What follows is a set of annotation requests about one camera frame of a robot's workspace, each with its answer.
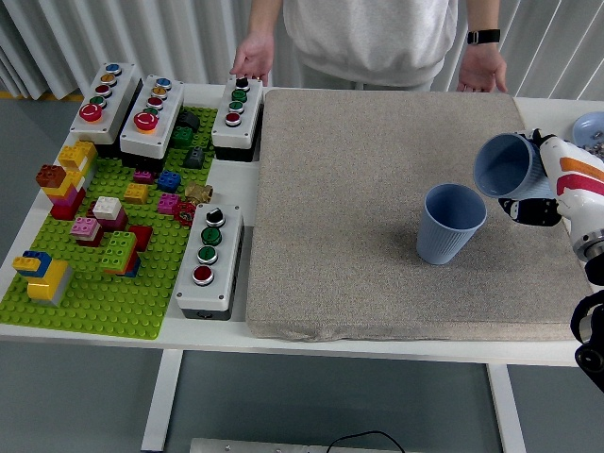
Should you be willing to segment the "person's left hand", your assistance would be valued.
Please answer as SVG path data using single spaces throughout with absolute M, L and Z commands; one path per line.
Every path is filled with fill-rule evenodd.
M 507 65 L 496 43 L 469 44 L 461 59 L 458 92 L 507 92 Z

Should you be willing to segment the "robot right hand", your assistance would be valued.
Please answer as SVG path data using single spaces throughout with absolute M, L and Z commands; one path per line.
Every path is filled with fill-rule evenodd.
M 520 136 L 536 148 L 547 188 L 545 198 L 500 198 L 500 206 L 514 222 L 553 227 L 569 224 L 570 242 L 582 260 L 603 253 L 603 162 L 574 144 L 540 129 Z

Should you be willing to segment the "person's right hand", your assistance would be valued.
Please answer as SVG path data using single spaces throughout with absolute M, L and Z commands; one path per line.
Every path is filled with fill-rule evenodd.
M 249 32 L 236 49 L 229 73 L 238 78 L 259 80 L 266 87 L 273 68 L 274 54 L 275 38 L 272 33 Z

